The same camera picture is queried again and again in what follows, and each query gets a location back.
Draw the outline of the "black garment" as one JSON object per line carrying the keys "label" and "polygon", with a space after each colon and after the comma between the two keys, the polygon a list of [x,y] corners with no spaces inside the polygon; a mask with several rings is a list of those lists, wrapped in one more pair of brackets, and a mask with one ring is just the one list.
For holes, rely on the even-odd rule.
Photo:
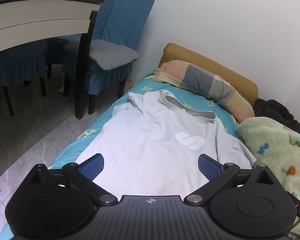
{"label": "black garment", "polygon": [[253,106],[255,116],[271,118],[300,134],[300,123],[294,119],[289,110],[276,100],[258,98]]}

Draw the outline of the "patchwork pillow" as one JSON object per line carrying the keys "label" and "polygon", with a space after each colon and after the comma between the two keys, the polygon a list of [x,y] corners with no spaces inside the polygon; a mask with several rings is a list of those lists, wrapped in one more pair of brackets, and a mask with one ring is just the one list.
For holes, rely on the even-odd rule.
{"label": "patchwork pillow", "polygon": [[253,107],[230,83],[195,64],[168,61],[158,67],[150,79],[211,99],[230,112],[238,123],[254,116]]}

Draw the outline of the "grey seat cushion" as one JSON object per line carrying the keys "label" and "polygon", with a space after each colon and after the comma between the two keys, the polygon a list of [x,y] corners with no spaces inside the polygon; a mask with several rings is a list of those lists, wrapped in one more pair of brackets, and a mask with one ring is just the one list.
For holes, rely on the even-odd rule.
{"label": "grey seat cushion", "polygon": [[92,40],[89,51],[88,69],[94,66],[111,70],[132,63],[140,57],[134,49],[104,40]]}

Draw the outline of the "blue covered chair under table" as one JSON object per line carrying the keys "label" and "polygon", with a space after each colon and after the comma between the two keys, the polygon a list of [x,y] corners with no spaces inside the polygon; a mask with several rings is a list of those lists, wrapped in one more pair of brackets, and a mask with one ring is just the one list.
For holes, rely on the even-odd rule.
{"label": "blue covered chair under table", "polygon": [[10,116],[14,116],[8,86],[14,82],[30,82],[38,76],[42,96],[46,96],[45,76],[47,40],[39,40],[0,51],[0,86],[3,88]]}

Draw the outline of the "white dark-trimmed table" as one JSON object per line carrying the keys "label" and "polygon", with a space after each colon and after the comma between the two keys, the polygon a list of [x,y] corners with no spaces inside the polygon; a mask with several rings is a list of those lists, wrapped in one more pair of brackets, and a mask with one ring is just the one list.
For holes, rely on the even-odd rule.
{"label": "white dark-trimmed table", "polygon": [[0,0],[0,51],[66,35],[81,35],[75,68],[75,117],[83,116],[89,50],[104,0]]}

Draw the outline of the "mustard yellow headboard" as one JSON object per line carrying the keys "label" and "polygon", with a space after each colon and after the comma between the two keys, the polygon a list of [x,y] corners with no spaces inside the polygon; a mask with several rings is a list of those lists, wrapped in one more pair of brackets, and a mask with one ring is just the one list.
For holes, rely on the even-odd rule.
{"label": "mustard yellow headboard", "polygon": [[258,99],[258,86],[250,79],[238,74],[217,62],[175,43],[166,44],[159,67],[168,61],[181,60],[193,63],[200,68],[221,76],[230,83],[252,106]]}

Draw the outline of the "green fleece blanket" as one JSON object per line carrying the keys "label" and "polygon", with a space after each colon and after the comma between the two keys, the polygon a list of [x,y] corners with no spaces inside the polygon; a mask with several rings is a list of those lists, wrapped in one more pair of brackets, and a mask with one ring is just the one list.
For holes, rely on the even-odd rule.
{"label": "green fleece blanket", "polygon": [[253,117],[237,127],[241,142],[300,200],[300,134],[273,119]]}

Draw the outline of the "teal patterned bed sheet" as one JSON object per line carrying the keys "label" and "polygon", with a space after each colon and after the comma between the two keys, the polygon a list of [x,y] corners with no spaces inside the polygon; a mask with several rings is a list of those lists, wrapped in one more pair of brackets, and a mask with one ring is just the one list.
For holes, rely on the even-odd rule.
{"label": "teal patterned bed sheet", "polygon": [[14,239],[199,238],[205,210],[183,198],[224,163],[248,166],[241,142],[189,92],[127,94],[74,163],[35,165],[6,206]]}

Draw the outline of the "white t-shirt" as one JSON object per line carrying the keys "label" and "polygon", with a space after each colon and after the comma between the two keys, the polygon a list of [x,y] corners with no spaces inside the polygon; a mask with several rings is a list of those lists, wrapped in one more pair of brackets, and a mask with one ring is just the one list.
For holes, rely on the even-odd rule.
{"label": "white t-shirt", "polygon": [[252,168],[256,160],[226,133],[215,113],[188,108],[168,90],[128,93],[128,101],[114,108],[76,161],[97,153],[104,158],[104,168],[93,181],[118,198],[186,197],[207,183],[198,168],[201,154],[243,169]]}

